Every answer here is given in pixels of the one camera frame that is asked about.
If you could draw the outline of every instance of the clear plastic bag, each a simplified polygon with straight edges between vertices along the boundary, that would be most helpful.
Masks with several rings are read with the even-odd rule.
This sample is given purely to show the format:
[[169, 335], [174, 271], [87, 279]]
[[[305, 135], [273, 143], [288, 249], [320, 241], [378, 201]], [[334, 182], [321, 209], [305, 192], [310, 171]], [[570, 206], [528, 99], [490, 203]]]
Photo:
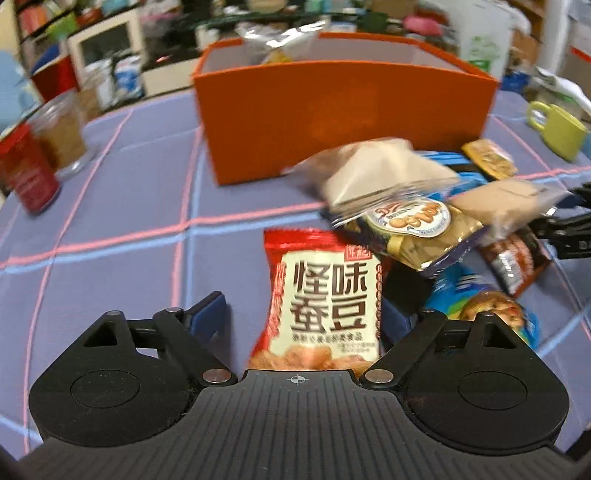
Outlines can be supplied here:
[[498, 180], [455, 195], [449, 203], [491, 228], [485, 242], [506, 238], [568, 196], [562, 187], [521, 179]]
[[284, 32], [268, 25], [242, 22], [236, 33], [242, 37], [251, 65], [304, 60], [326, 22], [318, 21]]
[[288, 171], [300, 187], [313, 187], [327, 203], [332, 225], [369, 209], [460, 182], [449, 167], [415, 153], [408, 140], [381, 138], [324, 150]]

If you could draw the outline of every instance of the red can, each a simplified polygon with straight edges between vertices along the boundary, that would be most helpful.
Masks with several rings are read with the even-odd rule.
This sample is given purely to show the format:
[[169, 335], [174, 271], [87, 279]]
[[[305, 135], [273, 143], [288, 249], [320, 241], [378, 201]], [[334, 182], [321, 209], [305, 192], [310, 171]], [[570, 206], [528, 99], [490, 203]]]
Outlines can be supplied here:
[[33, 214], [42, 212], [60, 193], [61, 185], [27, 124], [0, 141], [0, 175]]

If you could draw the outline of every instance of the table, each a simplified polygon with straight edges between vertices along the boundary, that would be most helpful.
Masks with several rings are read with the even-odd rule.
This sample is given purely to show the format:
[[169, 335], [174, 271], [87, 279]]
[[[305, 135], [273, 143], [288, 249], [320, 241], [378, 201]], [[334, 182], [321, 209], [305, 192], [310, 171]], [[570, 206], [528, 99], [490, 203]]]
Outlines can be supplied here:
[[[525, 107], [500, 92], [485, 129], [519, 175], [566, 187], [591, 180], [591, 161], [554, 155], [525, 125]], [[98, 159], [46, 213], [27, 216], [13, 196], [0, 210], [0, 443], [16, 457], [41, 442], [28, 389], [107, 310], [148, 318], [220, 290], [232, 321], [210, 348], [240, 373], [270, 297], [263, 229], [326, 227], [321, 204], [283, 178], [216, 186], [192, 92], [110, 113], [85, 137]], [[467, 261], [487, 272], [477, 254]], [[570, 394], [562, 449], [591, 420], [590, 268], [591, 260], [557, 261], [520, 299], [540, 319], [538, 353]]]

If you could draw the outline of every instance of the red snack bag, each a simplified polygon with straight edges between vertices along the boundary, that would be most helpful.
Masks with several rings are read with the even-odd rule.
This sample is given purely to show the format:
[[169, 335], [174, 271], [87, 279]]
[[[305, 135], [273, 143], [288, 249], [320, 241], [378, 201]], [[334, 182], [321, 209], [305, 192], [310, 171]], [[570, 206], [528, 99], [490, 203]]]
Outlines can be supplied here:
[[380, 260], [321, 230], [266, 230], [264, 242], [271, 306], [248, 368], [359, 377], [379, 358]]
[[502, 289], [517, 298], [542, 273], [551, 260], [529, 227], [504, 240], [480, 248]]

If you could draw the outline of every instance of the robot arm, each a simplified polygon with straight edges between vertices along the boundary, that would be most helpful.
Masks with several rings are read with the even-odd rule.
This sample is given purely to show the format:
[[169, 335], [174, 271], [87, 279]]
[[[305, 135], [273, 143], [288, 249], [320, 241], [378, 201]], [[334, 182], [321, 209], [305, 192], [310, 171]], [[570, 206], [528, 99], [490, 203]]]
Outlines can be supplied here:
[[[559, 204], [559, 208], [581, 206], [591, 210], [591, 182], [571, 191], [572, 196]], [[548, 240], [555, 247], [558, 258], [591, 257], [591, 212], [569, 218], [552, 216], [530, 223], [538, 238]]]

